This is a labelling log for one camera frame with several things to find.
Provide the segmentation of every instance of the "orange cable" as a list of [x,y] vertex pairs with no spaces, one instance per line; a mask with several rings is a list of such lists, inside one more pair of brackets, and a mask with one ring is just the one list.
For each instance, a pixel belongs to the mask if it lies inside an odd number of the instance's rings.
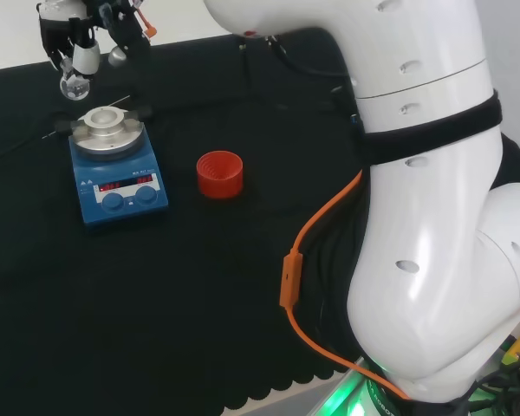
[[372,373],[371,371],[360,367],[353,362],[342,359],[341,357],[330,353],[328,350],[320,347],[314,341],[312,341],[299,327],[296,322],[295,316],[293,315],[293,306],[298,301],[299,291],[300,291],[300,280],[302,274],[302,254],[299,252],[302,240],[308,234],[312,226],[323,217],[331,208],[333,208],[339,201],[341,201],[345,196],[347,196],[358,184],[361,182],[362,171],[347,185],[345,188],[340,191],[337,195],[332,197],[301,229],[296,237],[295,243],[293,244],[293,248],[290,253],[285,257],[283,261],[283,276],[282,276],[282,290],[281,290],[281,298],[280,305],[285,308],[287,312],[287,317],[289,318],[289,322],[298,336],[306,342],[312,349],[314,349],[318,354],[323,355],[324,357],[341,364],[344,367],[348,367],[360,374],[365,375],[369,379],[375,381],[376,383],[388,388],[403,400],[410,400],[408,395],[402,392],[398,387],[391,384],[389,381],[383,379],[378,374]]
[[323,355],[326,358],[329,358],[332,361],[335,361],[338,364],[341,364],[344,367],[348,367],[360,374],[364,374],[369,379],[375,381],[376,383],[387,387],[389,390],[391,390],[393,393],[397,394],[399,397],[401,397],[403,400],[410,400],[410,398],[403,393],[399,388],[391,384],[389,381],[385,380],[384,378],[380,377],[376,373],[372,373],[370,370],[365,369],[364,367],[360,367],[353,362],[347,361],[342,359],[341,357],[330,353],[326,349],[320,347],[318,344],[313,342],[304,332],[302,329],[298,326],[298,323],[296,323],[295,316],[293,315],[293,311],[291,309],[285,309],[287,311],[287,317],[289,318],[289,322],[291,323],[291,326],[295,330],[295,332],[302,338],[304,342],[306,342],[309,347],[314,349],[317,353]]
[[327,202],[314,216],[309,219],[309,221],[303,226],[301,231],[298,233],[298,236],[296,236],[295,244],[293,245],[293,250],[299,251],[300,246],[302,243],[302,240],[304,237],[308,234],[310,231],[310,228],[318,222],[318,220],[323,217],[326,212],[328,212],[331,208],[334,207],[335,204],[337,204],[339,201],[341,201],[343,198],[345,198],[349,192],[351,192],[358,184],[361,182],[362,179],[362,171],[356,175],[356,177],[343,188],[342,191],[340,191],[337,195],[332,197],[329,202]]

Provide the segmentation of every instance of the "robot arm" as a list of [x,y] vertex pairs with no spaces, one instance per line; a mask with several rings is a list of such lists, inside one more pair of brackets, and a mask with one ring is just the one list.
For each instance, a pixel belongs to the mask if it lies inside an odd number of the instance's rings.
[[120,65],[140,59],[150,42],[135,16],[142,2],[129,0],[47,0],[37,5],[42,45],[50,61],[62,71],[61,91],[70,100],[88,95],[98,72],[101,51],[94,28],[102,28],[117,43],[109,61]]
[[[205,4],[241,36],[319,27],[336,40],[369,145],[397,150],[370,169],[366,236],[343,314],[412,399],[462,396],[520,322],[520,185],[490,192],[501,118],[498,109],[480,113],[498,101],[475,3]],[[451,126],[464,132],[452,137]]]

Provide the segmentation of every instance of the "blue knob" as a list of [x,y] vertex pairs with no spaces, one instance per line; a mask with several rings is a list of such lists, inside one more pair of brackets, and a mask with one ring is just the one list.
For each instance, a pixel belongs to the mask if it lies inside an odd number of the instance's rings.
[[102,200],[102,207],[116,211],[123,207],[123,197],[119,193],[109,193]]
[[135,197],[142,204],[151,204],[156,200],[156,190],[151,186],[143,186],[137,191]]

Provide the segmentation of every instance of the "orange connector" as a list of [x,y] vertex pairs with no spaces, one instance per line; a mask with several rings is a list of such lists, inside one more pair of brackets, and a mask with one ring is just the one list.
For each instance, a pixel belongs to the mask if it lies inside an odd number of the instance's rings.
[[145,35],[148,37],[148,39],[152,39],[158,34],[158,31],[147,21],[145,15],[142,14],[142,11],[140,11],[140,9],[137,9],[137,13],[139,13],[140,20],[142,20],[142,22],[146,26]]
[[284,308],[292,308],[298,302],[301,288],[302,254],[297,250],[283,259],[283,276],[281,279],[281,295],[279,304]]

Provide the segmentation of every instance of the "metal plate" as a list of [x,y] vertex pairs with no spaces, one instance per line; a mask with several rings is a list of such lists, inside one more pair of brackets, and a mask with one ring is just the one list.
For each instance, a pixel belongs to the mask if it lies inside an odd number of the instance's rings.
[[125,155],[141,143],[144,124],[134,113],[116,107],[98,107],[74,123],[73,142],[91,156]]

